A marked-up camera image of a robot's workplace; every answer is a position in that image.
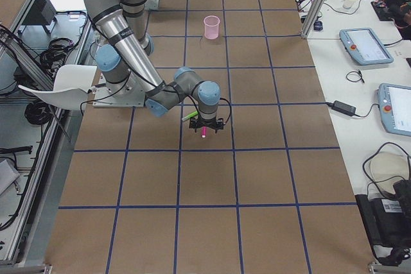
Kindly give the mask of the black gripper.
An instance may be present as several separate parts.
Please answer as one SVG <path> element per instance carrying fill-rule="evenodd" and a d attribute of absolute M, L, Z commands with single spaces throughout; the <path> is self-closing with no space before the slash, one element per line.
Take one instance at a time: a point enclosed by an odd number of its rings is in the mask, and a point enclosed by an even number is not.
<path fill-rule="evenodd" d="M 210 129 L 215 129 L 214 133 L 217 134 L 220 129 L 224 128 L 224 120 L 223 118 L 212 118 L 212 119 L 204 119 L 202 117 L 192 117 L 189 120 L 189 128 L 194 129 L 194 132 L 197 133 L 199 128 L 208 127 Z"/>

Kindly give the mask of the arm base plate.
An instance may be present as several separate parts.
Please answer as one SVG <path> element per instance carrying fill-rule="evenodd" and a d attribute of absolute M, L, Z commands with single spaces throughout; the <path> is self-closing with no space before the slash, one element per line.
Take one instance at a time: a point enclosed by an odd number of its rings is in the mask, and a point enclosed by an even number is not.
<path fill-rule="evenodd" d="M 159 9 L 160 0 L 147 0 L 144 4 L 145 10 L 157 11 Z"/>
<path fill-rule="evenodd" d="M 127 81 L 118 84 L 107 82 L 101 73 L 99 84 L 103 84 L 103 86 L 95 86 L 94 101 L 92 102 L 94 107 L 144 107 L 145 92 L 133 73 L 130 74 Z"/>

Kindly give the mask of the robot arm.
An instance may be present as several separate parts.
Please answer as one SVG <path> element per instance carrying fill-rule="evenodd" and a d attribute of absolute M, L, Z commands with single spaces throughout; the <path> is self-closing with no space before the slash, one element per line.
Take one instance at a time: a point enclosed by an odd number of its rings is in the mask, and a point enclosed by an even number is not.
<path fill-rule="evenodd" d="M 197 101 L 198 116 L 190 119 L 189 127 L 223 129 L 225 121 L 217 116 L 219 84 L 203 80 L 189 67 L 178 69 L 174 81 L 166 84 L 151 63 L 148 56 L 153 44 L 144 26 L 145 2 L 147 0 L 84 0 L 91 21 L 120 57 L 111 69 L 115 71 L 122 65 L 136 76 L 144 90 L 147 108 L 157 117 L 191 97 Z"/>

